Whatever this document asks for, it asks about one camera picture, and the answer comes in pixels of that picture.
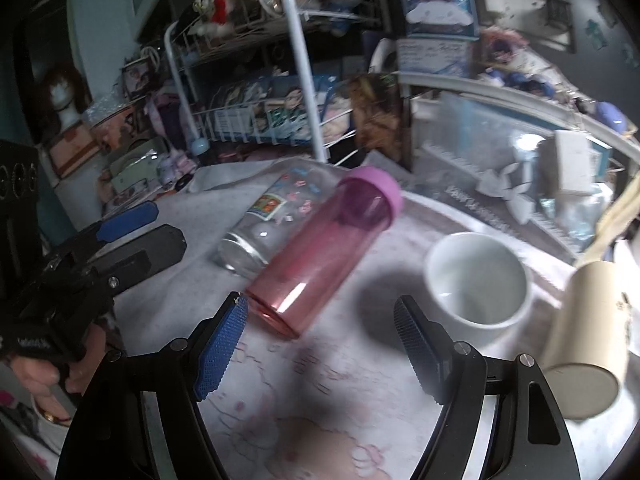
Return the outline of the person's left hand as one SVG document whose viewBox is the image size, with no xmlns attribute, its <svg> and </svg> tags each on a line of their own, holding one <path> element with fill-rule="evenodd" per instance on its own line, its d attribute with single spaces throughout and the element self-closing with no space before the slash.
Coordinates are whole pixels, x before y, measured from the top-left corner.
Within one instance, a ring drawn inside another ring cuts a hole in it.
<svg viewBox="0 0 640 480">
<path fill-rule="evenodd" d="M 70 364 L 70 374 L 65 383 L 68 393 L 85 393 L 92 376 L 105 356 L 104 329 L 91 324 L 85 345 L 85 357 L 78 363 Z M 51 390 L 60 382 L 58 369 L 52 363 L 24 356 L 11 356 L 10 367 L 17 380 L 32 395 L 40 411 L 49 415 L 52 422 L 60 422 L 63 426 L 70 424 L 73 415 L 64 408 Z"/>
</svg>

